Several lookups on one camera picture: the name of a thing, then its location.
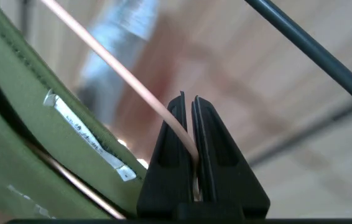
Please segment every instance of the olive green fabric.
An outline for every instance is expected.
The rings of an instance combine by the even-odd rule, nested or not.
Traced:
[[[0,88],[22,122],[53,158],[123,210],[130,214],[136,213],[145,168],[60,83],[1,11]],[[137,178],[124,182],[55,109],[43,106],[45,95],[50,89],[86,124],[103,148],[127,164],[137,174]],[[19,152],[12,153],[15,153],[15,158],[21,156],[17,154]],[[6,158],[0,160],[0,163],[6,162]],[[31,166],[36,166],[31,167],[35,170],[46,169],[43,164],[31,163]],[[34,190],[40,189],[31,185],[29,191]]]
[[[1,116],[0,211],[15,218],[108,218],[25,147]]]

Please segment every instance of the black tube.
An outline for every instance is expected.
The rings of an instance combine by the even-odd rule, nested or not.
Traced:
[[[245,0],[352,96],[352,72],[270,0]]]
[[[263,164],[264,162],[267,162],[271,159],[275,159],[276,156],[279,156],[285,152],[298,149],[298,147],[294,146],[300,144],[302,141],[312,137],[315,134],[319,134],[319,132],[323,131],[324,129],[329,128],[335,123],[340,122],[351,115],[352,105],[348,105],[345,108],[337,111],[335,114],[332,114],[331,116],[328,116],[327,118],[322,119],[321,121],[318,121],[310,127],[304,129],[303,131],[294,134],[293,136],[281,142],[280,144],[277,144],[276,146],[265,150],[265,153],[248,161],[248,164],[251,168],[255,168]]]

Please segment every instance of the beige cord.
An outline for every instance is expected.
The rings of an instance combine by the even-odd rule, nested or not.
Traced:
[[[169,113],[167,108],[116,58],[114,58],[89,32],[54,0],[41,0],[54,14],[87,43],[109,66],[120,75],[173,129],[191,154],[194,167],[198,164],[198,150],[182,125]]]
[[[88,198],[94,201],[97,205],[99,205],[104,211],[108,212],[116,219],[125,219],[125,216],[117,211],[114,207],[112,207],[109,203],[107,203],[104,199],[102,199],[98,194],[92,191],[88,186],[86,186],[82,181],[80,181],[74,174],[64,168],[60,163],[58,163],[55,159],[42,152],[40,149],[36,148],[32,143],[24,140],[24,144],[31,149],[34,153],[36,153],[42,160],[47,162],[52,168],[61,173],[67,180],[69,180],[78,190],[84,193]]]

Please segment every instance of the stitching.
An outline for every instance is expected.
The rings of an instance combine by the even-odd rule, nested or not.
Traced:
[[[13,51],[13,53],[17,56],[18,59],[20,59],[22,61],[22,63],[24,64],[24,66],[26,66],[34,75],[36,78],[38,78],[39,82],[41,82],[41,84],[43,84],[43,86],[45,86],[47,89],[51,89],[51,87],[47,84],[47,82],[44,80],[44,78],[39,75],[37,69],[34,68],[34,66],[30,63],[30,61],[27,59],[27,57],[25,57],[25,55],[23,55],[23,53],[17,48],[17,46],[12,42],[12,40],[5,34],[5,32],[3,32],[0,28],[0,36],[1,38],[5,41],[5,43],[11,48],[11,50]],[[132,167],[124,162],[114,151],[112,151],[108,146],[105,146],[103,144],[103,141],[101,140],[101,138],[99,138],[91,129],[90,129],[91,133],[94,135],[94,137],[98,140],[98,142],[104,146],[104,149],[106,151],[108,151],[109,153],[111,153],[113,156],[115,156],[116,158],[118,158],[121,162],[123,162],[125,165],[127,165],[135,174],[136,174],[136,179],[143,181],[143,178],[137,174],[137,172],[132,169]]]

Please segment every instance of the green fabric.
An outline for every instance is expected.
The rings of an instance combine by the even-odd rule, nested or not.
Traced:
[[[0,211],[43,218],[39,206],[56,218],[108,218],[25,147],[0,116]]]
[[[53,158],[123,210],[136,213],[136,202],[146,173],[145,168],[60,83],[1,11],[0,87],[23,123]],[[42,102],[49,89],[53,89],[64,100],[107,151],[121,159],[137,174],[136,179],[124,182],[57,111],[43,106]],[[46,169],[43,164],[39,166],[42,167],[35,169]]]

